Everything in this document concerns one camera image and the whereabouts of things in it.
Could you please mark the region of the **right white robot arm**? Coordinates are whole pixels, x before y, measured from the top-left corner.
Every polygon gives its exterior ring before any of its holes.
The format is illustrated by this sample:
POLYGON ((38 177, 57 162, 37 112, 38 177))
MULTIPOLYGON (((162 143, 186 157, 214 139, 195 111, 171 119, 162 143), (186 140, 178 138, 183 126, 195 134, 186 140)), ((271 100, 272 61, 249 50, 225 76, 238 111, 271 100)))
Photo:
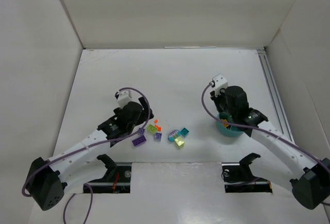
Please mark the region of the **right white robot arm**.
POLYGON ((260 111, 249 106, 246 92, 226 83, 207 85, 218 115, 211 115, 225 130, 234 129, 260 143, 280 163, 271 165, 266 156, 251 152, 238 162, 234 175, 227 180, 243 187, 262 178, 290 191, 305 208, 328 206, 329 159, 320 160, 290 142, 260 111))

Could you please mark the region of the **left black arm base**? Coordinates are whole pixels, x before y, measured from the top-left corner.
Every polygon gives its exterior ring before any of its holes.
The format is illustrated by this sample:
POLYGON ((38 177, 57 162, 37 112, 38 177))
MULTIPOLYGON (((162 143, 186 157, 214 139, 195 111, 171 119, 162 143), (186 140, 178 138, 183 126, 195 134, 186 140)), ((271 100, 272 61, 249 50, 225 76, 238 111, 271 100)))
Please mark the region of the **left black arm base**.
POLYGON ((97 157, 101 168, 106 169, 102 177, 87 182, 96 194, 129 194, 131 182, 131 163, 116 163, 108 155, 97 157))

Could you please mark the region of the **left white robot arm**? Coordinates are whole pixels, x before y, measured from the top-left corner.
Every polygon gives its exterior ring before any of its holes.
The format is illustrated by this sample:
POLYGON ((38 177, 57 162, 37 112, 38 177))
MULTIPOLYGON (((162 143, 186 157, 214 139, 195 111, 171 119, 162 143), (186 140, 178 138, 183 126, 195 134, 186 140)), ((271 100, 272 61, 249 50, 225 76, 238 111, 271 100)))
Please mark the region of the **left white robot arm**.
POLYGON ((114 109, 107 119, 81 142, 57 156, 35 159, 29 168, 22 193, 41 210, 57 205, 71 189, 103 177, 111 177, 116 163, 109 157, 111 147, 132 136, 134 128, 153 117, 144 96, 114 109))

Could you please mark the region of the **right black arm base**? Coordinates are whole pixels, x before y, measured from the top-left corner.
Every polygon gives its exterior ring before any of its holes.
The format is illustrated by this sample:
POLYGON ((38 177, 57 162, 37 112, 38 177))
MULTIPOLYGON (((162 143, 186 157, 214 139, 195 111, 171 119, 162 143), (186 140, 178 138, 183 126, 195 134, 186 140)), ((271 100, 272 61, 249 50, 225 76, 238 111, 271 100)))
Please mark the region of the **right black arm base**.
POLYGON ((273 193, 270 181, 255 177, 249 165, 260 155, 250 153, 239 162, 222 163, 221 178, 226 193, 273 193))

